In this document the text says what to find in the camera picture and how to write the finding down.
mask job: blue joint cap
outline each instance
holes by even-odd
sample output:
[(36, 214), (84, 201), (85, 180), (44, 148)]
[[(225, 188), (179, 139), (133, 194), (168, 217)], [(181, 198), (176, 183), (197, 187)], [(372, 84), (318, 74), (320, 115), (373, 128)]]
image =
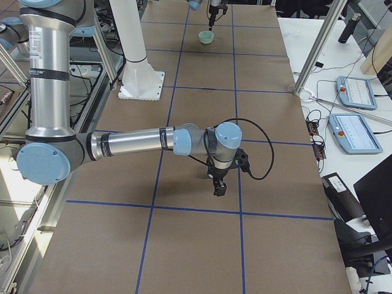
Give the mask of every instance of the blue joint cap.
[(18, 153), (17, 164), (22, 176), (40, 185), (60, 182), (71, 171), (67, 156), (45, 143), (25, 145)]
[(4, 23), (5, 25), (7, 25), (7, 26), (10, 26), (10, 25), (16, 26), (16, 25), (22, 25), (23, 24), (22, 20), (20, 18), (18, 18), (18, 17), (6, 17), (6, 18), (3, 18), (0, 21), (2, 23)]
[(19, 0), (22, 4), (33, 8), (48, 8), (59, 4), (62, 0)]
[(96, 26), (85, 26), (84, 28), (76, 28), (73, 33), (71, 33), (72, 37), (92, 37), (96, 31)]
[(12, 48), (12, 44), (8, 42), (6, 39), (0, 38), (0, 44), (4, 47), (6, 50), (10, 50)]
[(186, 129), (174, 131), (173, 153), (176, 155), (188, 156), (192, 149), (192, 139)]
[(192, 10), (198, 10), (200, 7), (200, 3), (196, 2), (196, 1), (189, 1), (188, 5), (189, 5), (189, 8)]
[(215, 136), (220, 144), (234, 150), (241, 144), (243, 131), (232, 122), (223, 122), (216, 128)]

